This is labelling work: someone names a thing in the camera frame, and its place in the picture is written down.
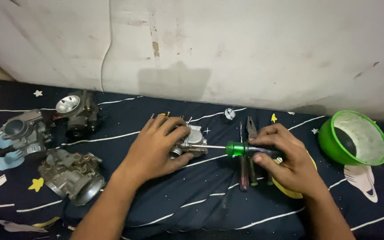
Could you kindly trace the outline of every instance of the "white star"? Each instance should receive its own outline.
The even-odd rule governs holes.
[[[35,96],[42,96],[42,91],[36,90],[33,94],[35,94]]]

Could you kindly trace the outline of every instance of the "disassembled carburetor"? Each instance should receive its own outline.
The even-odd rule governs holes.
[[[48,152],[38,172],[44,183],[61,198],[69,195],[72,204],[84,205],[105,185],[104,177],[98,172],[102,160],[93,154],[71,154],[61,149]]]
[[[176,144],[170,151],[170,157],[176,158],[184,152],[191,152],[194,157],[199,157],[203,153],[208,153],[208,149],[203,147],[193,147],[190,145],[207,145],[207,139],[201,133],[201,126],[186,124],[191,129],[191,133],[183,141]]]
[[[56,105],[58,118],[67,117],[68,138],[82,138],[94,131],[98,124],[99,106],[94,102],[93,93],[78,90],[64,97]]]
[[[5,157],[9,152],[22,150],[25,160],[44,158],[46,156],[45,143],[51,141],[51,135],[47,133],[43,120],[39,109],[8,119],[1,128],[5,134],[2,139],[11,139],[13,144],[0,148],[0,157]]]

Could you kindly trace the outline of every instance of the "cable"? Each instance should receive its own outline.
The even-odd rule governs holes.
[[[113,33],[112,33],[112,9],[111,9],[111,5],[110,5],[110,1],[111,0],[108,0],[110,42],[109,42],[108,49],[104,53],[102,65],[100,66],[100,90],[102,92],[104,92],[104,88],[103,88],[103,65],[104,65],[104,61],[106,60],[106,56],[108,55],[108,52],[109,52],[110,48],[112,47],[112,36],[113,36]]]

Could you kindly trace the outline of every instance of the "screwdriver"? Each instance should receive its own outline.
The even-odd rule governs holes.
[[[226,146],[211,146],[211,145],[196,145],[196,144],[191,144],[190,146],[191,147],[200,147],[200,148],[225,149],[226,154],[228,156],[231,156],[231,157],[234,155],[235,156],[248,156],[248,157],[250,157],[251,155],[253,155],[256,152],[266,153],[272,159],[284,157],[284,154],[281,151],[250,146],[250,145],[248,145],[248,142],[237,143],[237,142],[229,141],[229,142],[227,142]]]

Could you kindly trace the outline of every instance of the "plastic bowl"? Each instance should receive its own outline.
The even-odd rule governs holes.
[[[384,134],[359,112],[344,110],[334,114],[319,130],[318,141],[325,154],[341,164],[384,163]]]

